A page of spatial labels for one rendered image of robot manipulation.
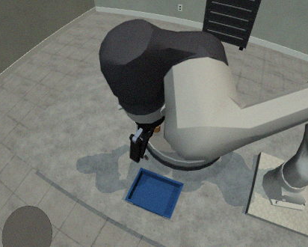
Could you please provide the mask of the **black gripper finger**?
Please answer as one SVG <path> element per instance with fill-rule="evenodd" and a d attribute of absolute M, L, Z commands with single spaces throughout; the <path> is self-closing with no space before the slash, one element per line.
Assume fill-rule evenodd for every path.
<path fill-rule="evenodd" d="M 150 132 L 142 133 L 143 129 L 139 129 L 136 134 L 131 134 L 129 139 L 131 141 L 130 144 L 130 156 L 129 158 L 134 160 L 136 163 L 140 162 L 142 157 L 148 161 L 148 156 L 145 154 L 145 150 L 147 148 L 148 141 L 150 137 L 153 135 L 154 128 L 150 128 Z"/>

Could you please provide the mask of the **blue crate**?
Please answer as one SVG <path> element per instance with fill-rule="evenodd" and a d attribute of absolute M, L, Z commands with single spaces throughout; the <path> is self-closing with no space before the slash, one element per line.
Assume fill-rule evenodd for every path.
<path fill-rule="evenodd" d="M 140 168 L 125 200 L 170 220 L 183 184 Z"/>

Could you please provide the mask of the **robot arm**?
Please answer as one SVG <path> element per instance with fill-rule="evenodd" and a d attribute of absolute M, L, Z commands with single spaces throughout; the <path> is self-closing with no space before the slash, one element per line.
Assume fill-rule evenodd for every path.
<path fill-rule="evenodd" d="M 263 176 L 271 205 L 308 202 L 308 83 L 244 105 L 222 42 L 204 31 L 125 21 L 101 43 L 99 62 L 118 110 L 140 124 L 164 117 L 164 139 L 185 160 L 213 160 L 305 124 L 297 153 Z"/>

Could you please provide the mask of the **bronze bushing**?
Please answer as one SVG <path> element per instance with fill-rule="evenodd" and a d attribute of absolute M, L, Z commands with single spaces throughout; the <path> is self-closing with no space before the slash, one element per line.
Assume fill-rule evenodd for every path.
<path fill-rule="evenodd" d="M 160 125 L 154 129 L 154 132 L 159 132 L 159 131 L 160 131 Z"/>

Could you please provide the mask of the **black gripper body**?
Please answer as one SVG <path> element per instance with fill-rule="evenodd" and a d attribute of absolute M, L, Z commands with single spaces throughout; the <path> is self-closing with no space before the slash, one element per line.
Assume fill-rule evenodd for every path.
<path fill-rule="evenodd" d="M 161 119 L 153 122 L 153 123 L 137 123 L 135 122 L 137 125 L 138 125 L 138 129 L 143 129 L 142 133 L 146 133 L 146 132 L 149 132 L 150 131 L 150 128 L 154 128 L 154 127 L 157 127 L 159 126 L 160 124 L 163 123 L 164 121 L 164 117 L 163 116 Z"/>

